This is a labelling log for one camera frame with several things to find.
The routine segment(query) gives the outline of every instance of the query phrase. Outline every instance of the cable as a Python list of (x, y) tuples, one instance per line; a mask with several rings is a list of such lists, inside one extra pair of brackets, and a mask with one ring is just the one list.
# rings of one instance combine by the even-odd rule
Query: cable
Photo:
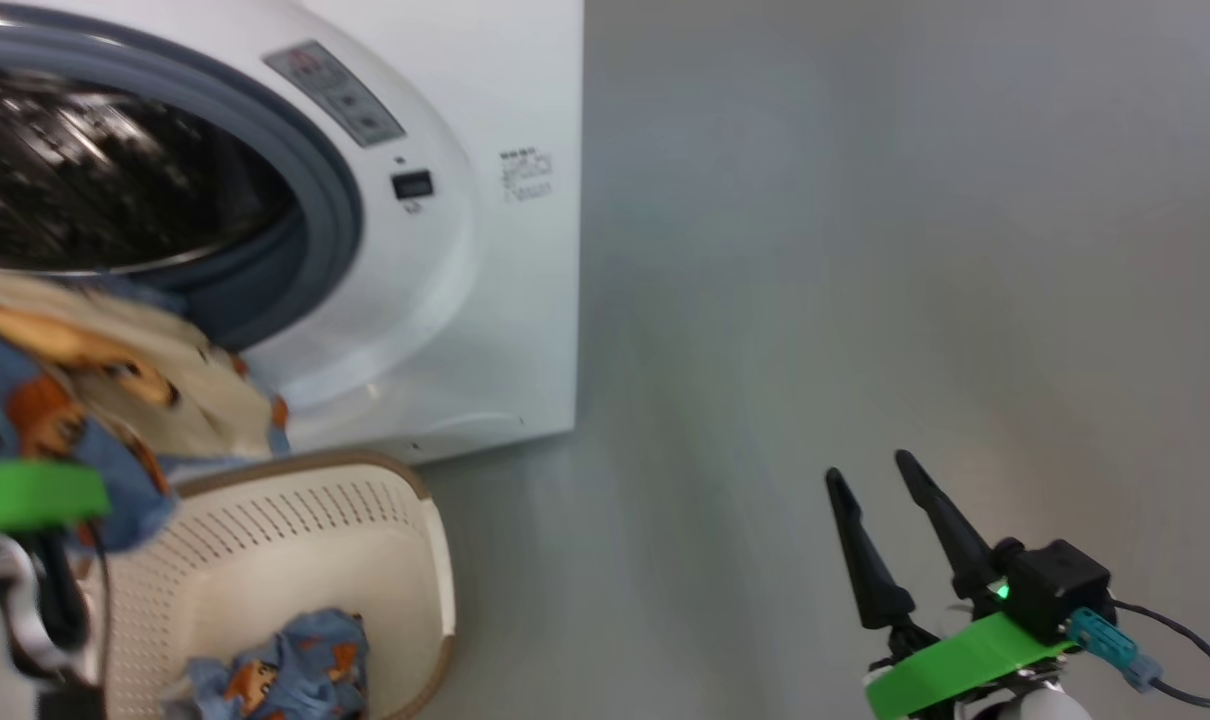
[[(1176, 620), (1166, 618), (1166, 616), (1157, 612), (1156, 610), (1148, 610), (1141, 605), (1131, 605), (1129, 601), (1120, 601), (1120, 600), (1113, 600), (1112, 603), (1120, 610), (1129, 610), (1130, 612), (1135, 612), (1136, 615), (1145, 616), (1145, 618), (1154, 620), (1157, 621), (1157, 623), (1162, 623), (1172, 632), (1176, 632), (1180, 635), (1189, 639), (1189, 641), (1192, 641), (1200, 650), (1200, 652), (1204, 652), (1205, 656), (1209, 657), (1210, 659), (1210, 644), (1205, 643), (1204, 638), (1200, 638), (1200, 635), (1195, 634), (1194, 632), (1191, 632), (1191, 629), (1187, 628), (1187, 626), (1180, 624)], [(1171, 685), (1163, 682), (1163, 680), (1160, 679), (1152, 680), (1152, 687), (1157, 689), (1157, 691), (1163, 692), (1169, 697), (1175, 698), (1176, 701), (1186, 702), (1187, 705), (1210, 708), (1210, 698), (1180, 691), (1180, 689), (1171, 687)]]
[[(103, 571), (103, 643), (98, 647), (98, 687), (106, 687), (106, 647), (113, 640), (113, 583), (106, 574), (106, 551), (103, 548), (103, 537), (99, 537), (98, 528), (92, 520), (85, 523), (90, 529), (90, 541), (94, 543), (94, 555), (98, 555), (98, 565)], [(94, 633), (90, 633), (90, 641), (93, 641)]]
[(1169, 684), (1164, 682), (1164, 680), (1152, 680), (1152, 687), (1158, 689), (1158, 691), (1162, 691), (1164, 695), (1172, 697), (1176, 701), (1186, 702), (1187, 705), (1208, 707), (1210, 710), (1210, 698), (1208, 697), (1200, 697), (1182, 692), (1180, 689), (1169, 687)]

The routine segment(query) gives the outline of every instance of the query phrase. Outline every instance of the cream fabric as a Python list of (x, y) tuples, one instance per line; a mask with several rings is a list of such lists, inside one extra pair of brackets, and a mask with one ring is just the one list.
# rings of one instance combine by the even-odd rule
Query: cream fabric
[(226, 352), (166, 311), (0, 270), (0, 306), (60, 319), (131, 347), (174, 384), (179, 402), (155, 407), (106, 375), (62, 375), (110, 428), (128, 428), (154, 454), (182, 457), (271, 457), (271, 401), (240, 378)]

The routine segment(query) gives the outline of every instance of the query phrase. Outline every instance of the label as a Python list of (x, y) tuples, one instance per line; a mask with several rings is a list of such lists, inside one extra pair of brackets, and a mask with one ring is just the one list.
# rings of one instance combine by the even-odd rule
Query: label
[(508, 202), (524, 202), (551, 195), (551, 152), (536, 146), (509, 150), (503, 161), (503, 196)]
[(404, 137), (405, 131), (369, 88), (319, 42), (304, 42), (263, 58), (321, 105), (359, 146)]

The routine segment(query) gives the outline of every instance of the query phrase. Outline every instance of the clothing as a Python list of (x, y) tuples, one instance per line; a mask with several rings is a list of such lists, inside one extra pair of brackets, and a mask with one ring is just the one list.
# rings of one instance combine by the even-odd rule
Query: clothing
[(69, 391), (152, 454), (192, 460), (273, 456), (278, 402), (244, 381), (244, 364), (159, 307), (0, 272), (0, 336), (65, 370)]
[[(0, 338), (0, 457), (16, 456), (62, 456), (98, 471), (113, 503), (111, 514), (97, 522), (108, 552), (128, 551), (150, 538), (174, 512), (169, 484), (149, 471), (145, 448), (131, 451), (76, 407), (52, 375)], [(70, 542), (93, 549), (76, 534)]]
[[(64, 287), (0, 272), (0, 459), (98, 470), (113, 503), (96, 522), (108, 552), (163, 526), (169, 478), (289, 450), (284, 402), (166, 310), (179, 306), (121, 278)], [(93, 549), (87, 532), (73, 543)]]
[(190, 659), (161, 701), (166, 720), (344, 720), (365, 708), (369, 653), (359, 616), (299, 615), (223, 666)]

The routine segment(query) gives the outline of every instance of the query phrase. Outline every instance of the blue connector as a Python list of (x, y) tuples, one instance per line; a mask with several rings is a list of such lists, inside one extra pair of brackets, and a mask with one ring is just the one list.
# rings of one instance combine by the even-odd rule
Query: blue connector
[(1125, 682), (1140, 693), (1148, 692), (1153, 680), (1162, 678), (1162, 664), (1139, 652), (1139, 643), (1088, 607), (1077, 609), (1067, 620), (1067, 639), (1116, 667)]

